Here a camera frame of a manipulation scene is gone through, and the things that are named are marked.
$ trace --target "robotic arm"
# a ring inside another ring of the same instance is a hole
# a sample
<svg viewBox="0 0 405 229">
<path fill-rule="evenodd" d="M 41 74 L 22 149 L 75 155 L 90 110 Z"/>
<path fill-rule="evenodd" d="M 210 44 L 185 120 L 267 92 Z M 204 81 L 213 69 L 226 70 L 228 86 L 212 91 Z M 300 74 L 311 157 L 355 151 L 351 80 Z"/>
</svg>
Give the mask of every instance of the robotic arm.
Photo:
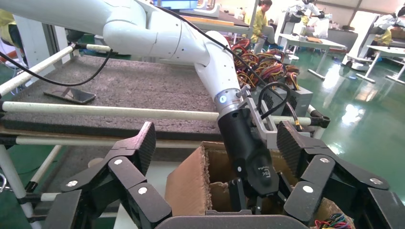
<svg viewBox="0 0 405 229">
<path fill-rule="evenodd" d="M 390 26 L 399 26 L 405 31 L 405 22 L 400 17 L 405 15 L 405 6 L 397 9 L 395 13 L 381 16 L 375 23 L 374 27 L 387 30 Z"/>
<path fill-rule="evenodd" d="M 258 169 L 272 170 L 271 158 L 260 137 L 251 132 L 249 109 L 239 107 L 241 93 L 232 54 L 189 24 L 140 0 L 2 0 L 0 8 L 102 35 L 118 52 L 194 63 L 219 112 L 218 125 L 234 171 L 252 195 L 271 193 L 271 177 Z M 206 34 L 229 45 L 218 32 Z"/>
<path fill-rule="evenodd" d="M 305 11 L 309 9 L 315 16 L 322 19 L 325 14 L 314 5 L 314 1 L 315 0 L 298 0 L 293 6 L 288 8 L 288 12 L 291 12 L 294 16 L 301 18 L 305 15 Z"/>
</svg>

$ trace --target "yellow shirt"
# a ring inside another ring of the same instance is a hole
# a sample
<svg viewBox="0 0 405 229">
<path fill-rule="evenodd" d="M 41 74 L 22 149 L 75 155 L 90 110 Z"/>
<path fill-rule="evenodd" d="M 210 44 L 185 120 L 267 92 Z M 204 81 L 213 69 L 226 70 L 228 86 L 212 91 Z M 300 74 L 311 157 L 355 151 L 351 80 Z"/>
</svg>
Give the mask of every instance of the yellow shirt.
<svg viewBox="0 0 405 229">
<path fill-rule="evenodd" d="M 245 23 L 250 24 L 251 18 L 245 17 Z M 255 16 L 255 22 L 253 23 L 253 34 L 252 38 L 250 38 L 250 41 L 252 43 L 256 43 L 258 39 L 258 35 L 262 33 L 263 27 L 267 26 L 267 18 L 266 14 L 263 13 L 261 9 L 257 9 L 256 16 Z"/>
<path fill-rule="evenodd" d="M 14 43 L 12 42 L 9 33 L 9 25 L 15 24 L 16 23 L 13 15 L 10 12 L 0 9 L 0 36 L 3 40 L 9 42 L 12 45 L 14 45 Z"/>
<path fill-rule="evenodd" d="M 392 40 L 391 30 L 386 30 L 385 33 L 383 35 L 381 35 L 381 37 L 376 37 L 374 40 L 376 40 L 377 42 L 381 42 L 384 45 L 388 46 Z"/>
</svg>

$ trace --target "cardboard box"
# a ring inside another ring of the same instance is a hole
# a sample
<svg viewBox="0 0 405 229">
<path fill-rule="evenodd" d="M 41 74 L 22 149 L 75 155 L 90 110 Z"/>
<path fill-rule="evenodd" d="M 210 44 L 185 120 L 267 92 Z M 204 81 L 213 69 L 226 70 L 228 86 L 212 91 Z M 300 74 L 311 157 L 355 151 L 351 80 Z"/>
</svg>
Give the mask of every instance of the cardboard box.
<svg viewBox="0 0 405 229">
<path fill-rule="evenodd" d="M 272 151 L 273 166 L 282 172 L 291 185 L 298 180 L 292 175 L 280 152 Z M 235 174 L 222 143 L 202 142 L 178 168 L 169 174 L 165 199 L 170 204 L 173 216 L 205 215 L 206 210 L 232 211 L 227 182 Z M 263 203 L 263 213 L 281 214 L 282 209 Z M 341 210 L 332 201 L 323 199 L 315 219 L 327 219 Z"/>
</svg>

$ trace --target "gray foam mat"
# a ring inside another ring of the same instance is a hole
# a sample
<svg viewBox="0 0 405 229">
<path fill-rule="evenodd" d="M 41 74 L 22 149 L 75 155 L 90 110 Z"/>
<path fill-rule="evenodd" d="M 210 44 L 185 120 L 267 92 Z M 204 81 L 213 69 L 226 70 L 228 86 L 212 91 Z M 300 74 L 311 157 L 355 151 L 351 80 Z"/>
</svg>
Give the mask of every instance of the gray foam mat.
<svg viewBox="0 0 405 229">
<path fill-rule="evenodd" d="M 64 83 L 81 82 L 103 61 L 99 57 L 74 57 L 46 77 Z M 43 94 L 56 87 L 37 81 L 13 97 L 13 101 L 71 104 Z M 190 66 L 111 59 L 94 80 L 76 88 L 97 94 L 88 105 L 216 111 Z M 123 138 L 135 136 L 145 121 L 154 122 L 158 139 L 221 141 L 215 122 L 10 112 L 1 118 L 7 129 Z"/>
</svg>

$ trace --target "white table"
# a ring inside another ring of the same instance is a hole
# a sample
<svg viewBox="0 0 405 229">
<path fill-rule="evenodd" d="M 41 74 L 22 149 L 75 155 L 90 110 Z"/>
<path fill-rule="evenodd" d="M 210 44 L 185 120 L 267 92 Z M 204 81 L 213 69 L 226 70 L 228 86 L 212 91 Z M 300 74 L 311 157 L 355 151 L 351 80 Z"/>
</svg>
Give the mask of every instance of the white table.
<svg viewBox="0 0 405 229">
<path fill-rule="evenodd" d="M 390 48 L 388 49 L 388 47 L 385 46 L 372 46 L 372 45 L 368 45 L 367 47 L 369 47 L 370 49 L 375 49 L 377 50 L 377 55 L 375 56 L 375 59 L 373 61 L 373 63 L 370 65 L 369 70 L 367 71 L 366 75 L 361 75 L 361 74 L 356 74 L 358 77 L 367 80 L 371 83 L 375 83 L 375 80 L 368 78 L 368 76 L 370 75 L 371 71 L 373 70 L 375 64 L 377 63 L 377 60 L 380 57 L 405 57 L 405 49 L 403 48 Z M 402 73 L 404 73 L 405 71 L 405 65 L 404 67 L 402 67 L 401 71 L 398 73 L 398 75 L 396 77 L 393 76 L 385 76 L 388 79 L 391 79 L 395 82 L 401 83 L 405 85 L 405 82 L 398 80 L 398 78 L 402 75 Z"/>
<path fill-rule="evenodd" d="M 146 179 L 164 197 L 167 176 L 179 165 L 180 162 L 152 161 L 146 173 Z M 137 226 L 121 204 L 119 205 L 114 229 L 137 229 Z"/>
<path fill-rule="evenodd" d="M 346 48 L 346 46 L 344 46 L 342 44 L 331 42 L 331 41 L 328 41 L 325 39 L 320 39 L 322 41 L 322 43 L 315 43 L 315 42 L 309 42 L 307 40 L 300 41 L 299 38 L 297 38 L 291 34 L 280 34 L 280 37 L 282 37 L 282 39 L 287 40 L 287 45 L 284 47 L 284 51 L 288 48 L 289 45 L 325 50 L 325 53 L 323 54 L 322 59 L 319 62 L 319 65 L 318 65 L 318 68 L 316 69 L 316 71 L 308 69 L 308 72 L 314 74 L 316 77 L 320 78 L 321 80 L 325 80 L 325 76 L 319 74 L 319 71 L 320 71 L 320 68 L 321 68 L 323 62 L 326 59 L 326 56 L 328 55 L 329 49 L 331 47 L 340 48 L 340 49 Z"/>
</svg>

